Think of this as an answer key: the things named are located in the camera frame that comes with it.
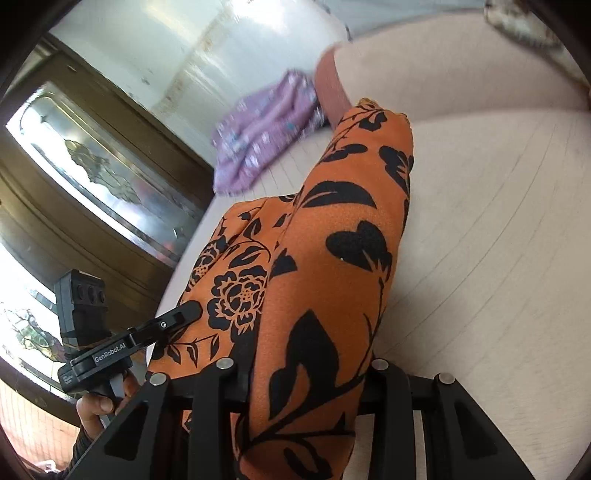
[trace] glass panel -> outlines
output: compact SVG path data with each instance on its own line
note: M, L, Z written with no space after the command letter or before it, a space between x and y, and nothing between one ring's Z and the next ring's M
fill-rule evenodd
M0 244L0 356L49 392L69 398L57 369L64 363L56 296Z
M203 211L54 84L37 90L7 128L76 200L149 254L176 265Z

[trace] logo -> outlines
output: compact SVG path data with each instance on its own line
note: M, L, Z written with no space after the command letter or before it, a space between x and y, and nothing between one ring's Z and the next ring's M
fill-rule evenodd
M126 349L127 347L125 346L125 344L123 342L121 342L119 345L114 346L113 348L103 352L100 355L97 355L95 357L95 363L99 363L102 362L103 360L108 359L111 355L116 354L117 352L120 352L121 350Z

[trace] window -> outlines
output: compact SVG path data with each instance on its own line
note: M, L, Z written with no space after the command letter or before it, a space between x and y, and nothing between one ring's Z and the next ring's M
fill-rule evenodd
M57 370L64 363L56 296L0 244L0 356L51 393L68 398Z

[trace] beige cushion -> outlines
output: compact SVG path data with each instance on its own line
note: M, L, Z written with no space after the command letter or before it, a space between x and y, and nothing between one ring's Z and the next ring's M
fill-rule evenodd
M480 12L395 25L337 48L335 65L353 104L366 96L411 122L501 108L587 109L582 87Z

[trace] finger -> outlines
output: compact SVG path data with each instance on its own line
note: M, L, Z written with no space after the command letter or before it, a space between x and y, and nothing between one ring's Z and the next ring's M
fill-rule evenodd
M95 440L103 431L99 416L111 413L113 402L107 397L88 393L76 402L76 411L86 434Z
M138 383L138 379L135 378L135 375L131 372L128 372L127 376L123 380L123 391L125 392L125 397L132 397L135 395L140 388Z

